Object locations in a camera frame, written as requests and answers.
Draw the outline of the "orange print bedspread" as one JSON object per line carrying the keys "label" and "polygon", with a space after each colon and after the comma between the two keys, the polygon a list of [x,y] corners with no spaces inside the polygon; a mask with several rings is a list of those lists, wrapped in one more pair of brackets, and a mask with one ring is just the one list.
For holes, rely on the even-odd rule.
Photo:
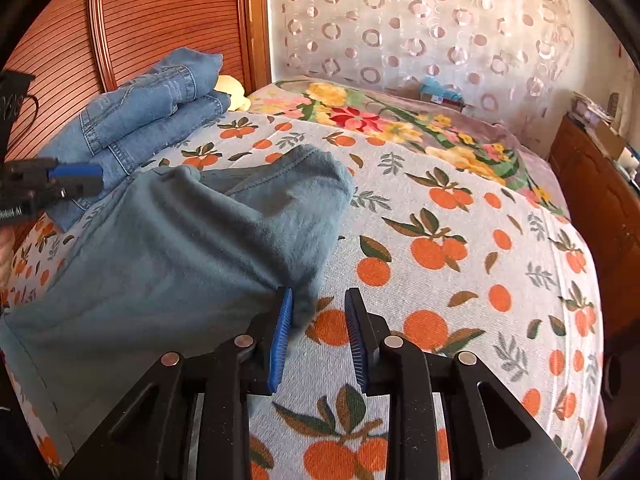
{"label": "orange print bedspread", "polygon": [[285,386],[250,421],[254,476],[382,477],[382,446],[360,430],[382,422],[386,402],[357,390],[342,305],[350,286],[424,350],[476,353],[581,465],[597,418],[603,328],[592,258],[565,219],[433,154],[253,114],[192,133],[150,167],[254,167],[303,144],[342,162],[355,194]]}

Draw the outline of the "sheer circle pattern curtain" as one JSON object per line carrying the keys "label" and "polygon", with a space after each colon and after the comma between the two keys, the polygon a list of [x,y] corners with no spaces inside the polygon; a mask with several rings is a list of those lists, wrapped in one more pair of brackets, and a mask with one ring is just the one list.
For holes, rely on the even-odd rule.
{"label": "sheer circle pattern curtain", "polygon": [[604,104],[625,65],[587,0],[268,0],[274,76],[416,96],[435,79],[466,111],[546,154],[575,93]]}

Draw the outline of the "folded blue denim jeans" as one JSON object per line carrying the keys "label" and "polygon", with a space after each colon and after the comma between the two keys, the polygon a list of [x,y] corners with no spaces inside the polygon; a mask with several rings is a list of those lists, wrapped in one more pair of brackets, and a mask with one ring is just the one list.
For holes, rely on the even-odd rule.
{"label": "folded blue denim jeans", "polygon": [[215,89],[222,62],[218,53],[172,51],[146,73],[94,98],[44,146],[41,157],[99,165],[103,171],[98,196],[62,200],[47,209],[61,231],[68,231],[153,155],[228,110],[230,96]]}

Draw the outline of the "teal object by curtain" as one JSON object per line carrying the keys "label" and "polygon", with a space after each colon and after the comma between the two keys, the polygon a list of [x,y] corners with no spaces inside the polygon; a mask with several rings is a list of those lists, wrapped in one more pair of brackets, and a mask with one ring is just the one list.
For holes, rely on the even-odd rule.
{"label": "teal object by curtain", "polygon": [[419,89],[419,99],[424,102],[446,106],[461,112],[465,102],[460,91],[443,86],[436,78],[427,77]]}

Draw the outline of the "clutter on cabinet top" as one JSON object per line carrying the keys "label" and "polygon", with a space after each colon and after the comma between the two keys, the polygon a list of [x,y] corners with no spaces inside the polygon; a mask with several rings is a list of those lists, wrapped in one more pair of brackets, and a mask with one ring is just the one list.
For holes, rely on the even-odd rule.
{"label": "clutter on cabinet top", "polygon": [[570,118],[588,133],[597,147],[614,162],[616,170],[629,182],[639,186],[639,155],[612,127],[613,119],[588,96],[574,91],[570,102]]}

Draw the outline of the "grey-blue pants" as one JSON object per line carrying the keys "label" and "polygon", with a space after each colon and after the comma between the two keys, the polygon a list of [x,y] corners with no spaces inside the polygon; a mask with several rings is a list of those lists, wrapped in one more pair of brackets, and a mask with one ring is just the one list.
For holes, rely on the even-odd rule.
{"label": "grey-blue pants", "polygon": [[62,460],[163,353],[214,350],[279,288],[303,333],[352,192],[347,169],[311,145],[265,166],[124,182],[46,292],[1,317],[6,364]]}

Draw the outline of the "floral pink blanket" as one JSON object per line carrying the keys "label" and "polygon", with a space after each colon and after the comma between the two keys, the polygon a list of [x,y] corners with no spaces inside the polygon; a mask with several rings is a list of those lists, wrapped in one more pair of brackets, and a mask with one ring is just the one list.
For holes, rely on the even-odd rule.
{"label": "floral pink blanket", "polygon": [[445,159],[495,181],[564,218],[570,216],[548,162],[501,124],[490,124],[429,102],[299,77],[248,96],[250,111],[373,136]]}

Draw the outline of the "wooden side cabinet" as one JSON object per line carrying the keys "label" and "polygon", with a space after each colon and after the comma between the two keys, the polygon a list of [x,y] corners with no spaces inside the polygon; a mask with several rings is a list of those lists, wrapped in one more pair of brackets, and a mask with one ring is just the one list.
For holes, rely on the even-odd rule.
{"label": "wooden side cabinet", "polygon": [[639,196],[568,115],[561,120],[548,162],[597,270],[604,355],[620,358],[639,337]]}

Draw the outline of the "yellow plush toy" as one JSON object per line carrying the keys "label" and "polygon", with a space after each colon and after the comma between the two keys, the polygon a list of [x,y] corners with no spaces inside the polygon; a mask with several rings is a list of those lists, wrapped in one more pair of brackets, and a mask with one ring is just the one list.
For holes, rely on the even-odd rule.
{"label": "yellow plush toy", "polygon": [[245,95],[243,85],[234,77],[219,75],[214,89],[229,97],[230,112],[247,112],[250,109],[250,99]]}

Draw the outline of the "wooden slatted wardrobe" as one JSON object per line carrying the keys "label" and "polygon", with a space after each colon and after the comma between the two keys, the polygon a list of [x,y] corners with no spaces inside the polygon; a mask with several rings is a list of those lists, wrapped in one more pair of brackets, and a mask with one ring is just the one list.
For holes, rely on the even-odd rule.
{"label": "wooden slatted wardrobe", "polygon": [[9,48],[34,76],[9,159],[31,158],[89,100],[188,47],[224,58],[247,91],[271,80],[267,0],[50,0]]}

